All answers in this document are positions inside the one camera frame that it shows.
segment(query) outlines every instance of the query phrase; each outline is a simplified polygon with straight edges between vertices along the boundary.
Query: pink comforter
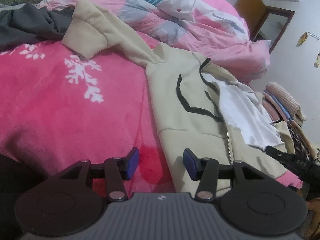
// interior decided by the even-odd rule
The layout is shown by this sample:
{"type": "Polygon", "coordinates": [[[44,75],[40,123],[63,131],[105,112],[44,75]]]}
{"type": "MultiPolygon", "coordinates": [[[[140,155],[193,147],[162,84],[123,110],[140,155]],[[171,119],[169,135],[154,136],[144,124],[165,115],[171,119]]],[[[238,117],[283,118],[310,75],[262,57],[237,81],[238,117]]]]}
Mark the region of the pink comforter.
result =
{"type": "Polygon", "coordinates": [[[53,175],[80,159],[103,163],[138,147],[129,195],[174,191],[144,69],[123,55],[105,50],[84,62],[61,42],[23,44],[0,53],[0,83],[1,154],[53,175]]]}
{"type": "MultiPolygon", "coordinates": [[[[40,7],[59,10],[75,6],[77,1],[44,0],[40,7]]],[[[108,9],[136,31],[172,47],[202,53],[229,70],[239,81],[262,77],[270,64],[265,41],[249,41],[244,20],[225,0],[203,0],[201,8],[190,10],[188,20],[176,18],[179,14],[176,17],[166,14],[144,0],[90,1],[108,9]]]]}

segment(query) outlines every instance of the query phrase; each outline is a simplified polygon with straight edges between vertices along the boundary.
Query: folded towel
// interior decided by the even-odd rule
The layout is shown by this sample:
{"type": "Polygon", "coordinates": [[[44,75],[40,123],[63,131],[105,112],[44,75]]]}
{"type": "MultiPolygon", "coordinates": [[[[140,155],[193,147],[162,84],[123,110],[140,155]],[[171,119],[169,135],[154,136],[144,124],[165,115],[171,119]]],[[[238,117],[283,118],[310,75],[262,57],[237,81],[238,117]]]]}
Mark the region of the folded towel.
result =
{"type": "Polygon", "coordinates": [[[263,91],[263,94],[276,107],[276,109],[278,110],[278,112],[281,114],[282,117],[283,117],[283,115],[285,115],[287,120],[292,120],[292,117],[291,117],[289,111],[279,102],[278,98],[275,95],[273,95],[272,93],[270,93],[266,90],[263,91]]]}
{"type": "Polygon", "coordinates": [[[266,90],[277,97],[297,123],[300,124],[301,121],[305,121],[307,119],[301,110],[300,104],[282,86],[275,82],[271,82],[267,84],[266,90]]]}

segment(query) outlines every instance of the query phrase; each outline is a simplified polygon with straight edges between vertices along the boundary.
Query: hoodie sleeve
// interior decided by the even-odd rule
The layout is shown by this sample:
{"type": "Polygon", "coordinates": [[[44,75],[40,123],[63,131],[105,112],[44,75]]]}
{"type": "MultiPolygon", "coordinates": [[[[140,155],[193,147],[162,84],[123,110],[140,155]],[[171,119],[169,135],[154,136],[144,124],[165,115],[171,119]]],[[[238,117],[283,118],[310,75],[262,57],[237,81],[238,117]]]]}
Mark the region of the hoodie sleeve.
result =
{"type": "Polygon", "coordinates": [[[162,61],[135,30],[89,0],[79,0],[72,18],[62,44],[86,60],[103,49],[114,47],[142,67],[162,61]]]}

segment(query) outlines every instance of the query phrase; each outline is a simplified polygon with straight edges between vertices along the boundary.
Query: gray ribbed plate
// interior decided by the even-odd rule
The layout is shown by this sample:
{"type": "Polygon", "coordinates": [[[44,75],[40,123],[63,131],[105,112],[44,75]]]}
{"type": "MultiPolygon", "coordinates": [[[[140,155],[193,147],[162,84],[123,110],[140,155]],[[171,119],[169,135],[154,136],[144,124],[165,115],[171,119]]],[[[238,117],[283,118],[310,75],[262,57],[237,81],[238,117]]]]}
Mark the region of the gray ribbed plate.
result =
{"type": "Polygon", "coordinates": [[[215,207],[199,203],[189,193],[135,193],[112,203],[86,230],[71,236],[47,238],[23,235],[21,240],[301,240],[297,234],[264,238],[250,236],[226,223],[215,207]]]}

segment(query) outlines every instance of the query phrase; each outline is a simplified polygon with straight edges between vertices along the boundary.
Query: black trim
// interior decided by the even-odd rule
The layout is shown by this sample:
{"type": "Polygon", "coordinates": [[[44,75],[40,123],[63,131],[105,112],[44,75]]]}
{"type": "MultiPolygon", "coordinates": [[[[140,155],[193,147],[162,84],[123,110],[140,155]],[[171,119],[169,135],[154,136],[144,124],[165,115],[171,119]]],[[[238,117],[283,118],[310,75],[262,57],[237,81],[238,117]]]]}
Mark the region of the black trim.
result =
{"type": "Polygon", "coordinates": [[[183,108],[187,112],[194,113],[194,114],[206,115],[206,116],[213,118],[216,122],[223,122],[223,120],[220,117],[213,115],[210,111],[208,111],[206,109],[202,109],[202,108],[198,108],[198,107],[191,107],[189,105],[189,103],[187,102],[187,100],[184,98],[184,96],[181,94],[181,90],[180,90],[181,81],[182,81],[182,76],[180,74],[178,77],[176,92],[177,92],[177,97],[178,97],[180,103],[182,104],[183,108]]]}
{"type": "Polygon", "coordinates": [[[205,91],[204,93],[205,93],[205,95],[207,96],[207,98],[213,103],[214,108],[216,109],[216,111],[217,111],[218,113],[220,113],[217,104],[212,100],[212,98],[210,97],[209,93],[208,93],[207,91],[205,91]]]}
{"type": "Polygon", "coordinates": [[[276,124],[276,123],[280,123],[282,121],[284,121],[284,120],[282,118],[279,118],[278,120],[275,120],[275,121],[271,122],[270,124],[276,124]]]}
{"type": "Polygon", "coordinates": [[[202,63],[202,65],[201,65],[200,68],[199,68],[199,74],[200,74],[200,77],[201,77],[203,83],[206,84],[208,87],[210,87],[214,92],[216,92],[217,94],[219,94],[220,92],[219,92],[219,90],[216,88],[216,86],[215,86],[214,84],[208,82],[207,80],[205,80],[204,77],[201,75],[201,71],[203,70],[203,68],[204,68],[205,66],[208,65],[208,63],[210,63],[210,61],[211,61],[211,59],[210,59],[210,58],[207,58],[207,59],[202,63]]]}

